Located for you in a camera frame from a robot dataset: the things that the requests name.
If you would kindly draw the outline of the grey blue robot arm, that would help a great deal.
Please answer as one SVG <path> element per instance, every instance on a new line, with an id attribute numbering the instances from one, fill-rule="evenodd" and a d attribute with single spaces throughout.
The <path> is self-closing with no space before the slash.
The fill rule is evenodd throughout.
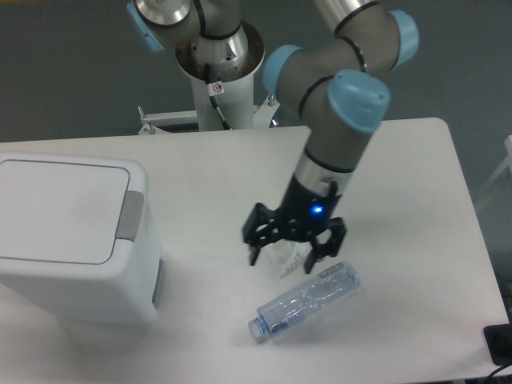
<path id="1" fill-rule="evenodd" d="M 334 209 L 390 103 L 378 74 L 411 60 L 419 45 L 412 17 L 379 1 L 318 1 L 316 7 L 332 42 L 310 51 L 281 46 L 266 54 L 261 35 L 242 19 L 239 1 L 127 5 L 152 51 L 175 52 L 191 80 L 200 130 L 255 127 L 257 71 L 269 95 L 309 127 L 281 205 L 255 205 L 242 228 L 251 262 L 281 240 L 309 243 L 305 271 L 336 256 L 345 237 Z"/>

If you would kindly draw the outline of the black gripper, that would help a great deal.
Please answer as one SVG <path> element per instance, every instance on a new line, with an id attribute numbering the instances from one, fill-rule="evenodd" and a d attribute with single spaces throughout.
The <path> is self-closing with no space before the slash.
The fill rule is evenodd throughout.
<path id="1" fill-rule="evenodd" d="M 277 210 L 256 203 L 242 226 L 242 240 L 250 250 L 250 265 L 255 265 L 263 247 L 282 239 L 310 244 L 303 264 L 306 274 L 324 257 L 336 257 L 347 232 L 343 218 L 331 217 L 340 197 L 339 184 L 334 180 L 328 182 L 325 193 L 318 194 L 293 176 Z M 330 235 L 320 242 L 318 236 L 326 230 Z"/>

